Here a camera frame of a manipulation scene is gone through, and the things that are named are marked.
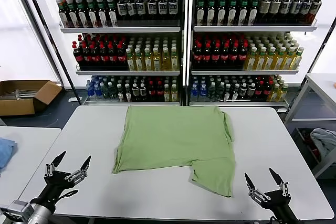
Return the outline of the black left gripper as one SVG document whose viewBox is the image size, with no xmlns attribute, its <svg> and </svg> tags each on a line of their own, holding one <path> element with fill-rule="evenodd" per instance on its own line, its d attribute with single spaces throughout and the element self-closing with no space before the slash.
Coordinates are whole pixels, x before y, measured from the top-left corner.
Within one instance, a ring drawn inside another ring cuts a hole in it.
<svg viewBox="0 0 336 224">
<path fill-rule="evenodd" d="M 46 186 L 36 198 L 36 204 L 45 207 L 54 206 L 62 192 L 66 189 L 70 189 L 70 182 L 79 183 L 87 177 L 91 156 L 84 161 L 79 170 L 72 174 L 56 171 L 56 168 L 61 163 L 65 154 L 66 151 L 63 151 L 60 155 L 56 156 L 50 164 L 46 164 L 44 174 Z"/>
</svg>

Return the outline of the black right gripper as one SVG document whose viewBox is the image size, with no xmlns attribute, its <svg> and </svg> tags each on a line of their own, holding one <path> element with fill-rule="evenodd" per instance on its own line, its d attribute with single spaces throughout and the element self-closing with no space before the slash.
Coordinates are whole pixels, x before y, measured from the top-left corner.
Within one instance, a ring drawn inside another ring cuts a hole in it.
<svg viewBox="0 0 336 224">
<path fill-rule="evenodd" d="M 262 207 L 271 210 L 277 220 L 280 223 L 297 224 L 299 219 L 295 216 L 289 203 L 291 200 L 291 193 L 289 192 L 289 183 L 285 182 L 281 176 L 276 173 L 272 168 L 269 168 L 271 176 L 276 184 L 279 186 L 278 190 L 266 192 L 265 194 L 260 192 L 253 184 L 247 173 L 244 173 L 246 184 L 249 189 L 248 196 L 258 204 L 262 204 Z M 266 202 L 266 196 L 270 197 L 270 200 Z"/>
</svg>

